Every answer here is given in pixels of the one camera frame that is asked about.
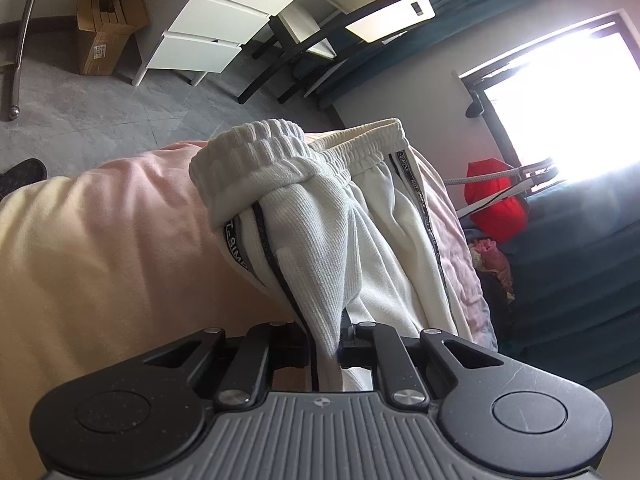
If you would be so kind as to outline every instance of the barcode label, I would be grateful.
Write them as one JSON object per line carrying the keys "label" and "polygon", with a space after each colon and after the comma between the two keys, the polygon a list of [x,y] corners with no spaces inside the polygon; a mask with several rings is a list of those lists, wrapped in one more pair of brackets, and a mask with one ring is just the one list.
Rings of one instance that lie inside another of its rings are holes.
{"label": "barcode label", "polygon": [[94,46],[94,59],[100,59],[106,55],[107,55],[107,46],[105,44]]}

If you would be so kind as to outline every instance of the black slipper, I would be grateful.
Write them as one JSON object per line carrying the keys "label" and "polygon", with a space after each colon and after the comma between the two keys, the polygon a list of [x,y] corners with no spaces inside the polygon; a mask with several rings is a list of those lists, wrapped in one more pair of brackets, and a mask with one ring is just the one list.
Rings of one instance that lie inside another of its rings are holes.
{"label": "black slipper", "polygon": [[45,180],[46,177],[47,168],[44,162],[37,158],[28,158],[0,174],[0,199],[19,187]]}

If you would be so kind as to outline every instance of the red bag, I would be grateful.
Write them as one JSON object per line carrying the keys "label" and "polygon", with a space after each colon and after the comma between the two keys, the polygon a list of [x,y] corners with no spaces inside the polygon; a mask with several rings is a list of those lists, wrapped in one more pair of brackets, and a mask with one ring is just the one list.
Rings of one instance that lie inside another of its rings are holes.
{"label": "red bag", "polygon": [[[488,158],[470,162],[466,176],[486,175],[510,169],[511,166],[503,161]],[[465,184],[466,203],[477,202],[513,184],[508,176]],[[496,242],[503,244],[527,227],[527,203],[517,196],[510,196],[482,211],[473,213],[471,219]]]}

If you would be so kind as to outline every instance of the cardboard box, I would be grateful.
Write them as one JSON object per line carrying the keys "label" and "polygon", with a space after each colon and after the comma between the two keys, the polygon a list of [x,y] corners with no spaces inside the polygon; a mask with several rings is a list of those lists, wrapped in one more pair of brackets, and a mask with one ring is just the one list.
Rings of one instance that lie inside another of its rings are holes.
{"label": "cardboard box", "polygon": [[110,75],[129,36],[149,24],[143,0],[76,0],[79,72]]}

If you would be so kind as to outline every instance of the elastic waistband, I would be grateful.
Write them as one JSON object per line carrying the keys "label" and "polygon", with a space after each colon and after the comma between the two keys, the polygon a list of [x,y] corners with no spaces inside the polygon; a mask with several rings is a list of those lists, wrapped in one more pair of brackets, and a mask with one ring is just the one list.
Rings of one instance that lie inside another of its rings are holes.
{"label": "elastic waistband", "polygon": [[217,229],[275,189],[317,174],[345,186],[351,175],[407,147],[397,119],[329,132],[311,144],[297,124],[270,119],[235,126],[210,140],[191,159],[189,175]]}

